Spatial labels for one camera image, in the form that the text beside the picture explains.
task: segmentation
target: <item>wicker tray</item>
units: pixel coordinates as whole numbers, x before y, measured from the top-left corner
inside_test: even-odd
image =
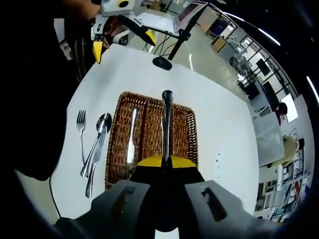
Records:
[[[126,178],[126,157],[130,138],[130,122],[133,108],[138,109],[134,145],[135,162],[155,154],[161,154],[160,118],[163,103],[160,100],[124,92],[116,106],[107,154],[105,187]],[[198,166],[197,132],[192,109],[173,104],[171,112],[171,155],[191,160]]]

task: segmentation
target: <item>yellow object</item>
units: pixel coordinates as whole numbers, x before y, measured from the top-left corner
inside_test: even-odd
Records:
[[[93,55],[98,64],[101,63],[103,41],[93,42]]]
[[[284,137],[284,151],[285,156],[271,164],[272,167],[283,165],[286,167],[288,164],[290,164],[293,159],[295,158],[295,155],[297,153],[297,144],[295,139],[292,136],[285,136]]]
[[[118,3],[119,7],[126,7],[129,4],[128,0],[120,0]]]
[[[147,166],[147,167],[160,167],[161,166],[162,155],[154,155],[152,157],[143,159],[137,164],[137,166]],[[173,163],[173,168],[190,168],[196,167],[196,164],[191,162],[189,159],[178,158],[176,156],[171,156],[171,161]]]
[[[150,37],[150,39],[152,40],[152,42],[154,43],[154,45],[156,45],[156,40],[155,40],[155,37],[154,35],[152,34],[152,32],[150,30],[147,30],[146,32],[146,35],[148,35]]]

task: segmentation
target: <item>silverware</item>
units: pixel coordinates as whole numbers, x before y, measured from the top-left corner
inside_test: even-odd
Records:
[[[160,118],[160,129],[161,129],[161,154],[164,155],[164,117]]]
[[[106,134],[110,131],[110,128],[111,128],[112,118],[111,118],[110,114],[108,114],[108,115],[111,119],[111,123],[110,123],[110,121],[107,121],[106,126],[104,126],[103,131],[101,133],[101,136],[99,138],[97,149],[95,150],[88,184],[86,185],[86,189],[85,189],[85,196],[87,198],[92,197],[93,177],[94,177],[95,168],[96,168],[96,165],[100,162],[101,155],[102,155],[104,145],[105,145]]]
[[[169,128],[170,128],[170,118],[171,118],[171,105],[173,103],[174,93],[172,91],[166,90],[161,95],[164,104],[164,158],[167,161],[169,157]]]
[[[134,129],[136,118],[138,114],[138,109],[134,108],[132,110],[132,118],[131,118],[131,133],[128,147],[128,155],[127,155],[127,178],[130,178],[130,174],[132,169],[134,168],[134,156],[135,156],[135,145],[134,145]]]
[[[92,146],[92,149],[89,153],[88,159],[85,161],[85,164],[81,170],[81,176],[83,178],[88,178],[89,177],[89,168],[90,165],[92,164],[92,154],[95,150],[95,147],[98,143],[98,140],[101,136],[101,133],[103,131],[103,129],[107,126],[107,125],[111,125],[112,124],[112,117],[109,113],[105,113],[103,115],[101,115],[101,117],[98,119],[97,123],[96,123],[96,131],[98,132],[98,136],[96,137],[96,140],[94,141],[94,144]]]
[[[80,131],[80,145],[82,156],[82,167],[84,166],[84,152],[83,152],[83,130],[85,128],[85,111],[79,111],[78,118],[76,119],[76,127]]]

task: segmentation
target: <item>knife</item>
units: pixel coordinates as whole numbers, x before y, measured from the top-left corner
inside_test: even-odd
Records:
[[[127,179],[130,178],[130,174],[135,166],[134,164],[134,156],[135,156],[135,145],[134,145],[134,129],[136,118],[138,114],[138,109],[134,108],[132,110],[132,118],[131,118],[131,133],[128,147],[128,155],[127,155]]]
[[[106,140],[106,134],[107,134],[107,129],[105,127],[103,129],[103,131],[101,133],[101,136],[99,138],[99,141],[98,141],[98,145],[97,145],[97,148],[96,148],[96,151],[95,151],[95,154],[94,154],[94,158],[93,158],[93,162],[92,162],[92,166],[91,166],[91,172],[90,172],[88,184],[86,185],[85,196],[87,198],[91,198],[92,197],[94,171],[95,171],[96,165],[100,162],[100,159],[101,159],[101,155],[102,155],[104,144],[105,144],[105,140]]]

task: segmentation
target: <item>white table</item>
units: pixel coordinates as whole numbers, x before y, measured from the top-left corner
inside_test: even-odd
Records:
[[[215,180],[243,201],[254,213],[258,191],[258,153],[248,107],[237,96],[183,66],[170,71],[152,64],[152,54],[112,45],[95,64],[75,92],[67,111],[65,142],[52,176],[53,196],[63,217],[76,218],[87,212],[92,199],[85,197],[87,180],[80,176],[80,134],[76,128],[79,110],[86,110],[83,132],[87,157],[97,136],[101,114],[114,115],[119,96],[130,91],[161,99],[164,90],[175,93],[174,103],[195,112],[199,171],[205,180]],[[106,150],[96,168],[93,196],[105,190]]]

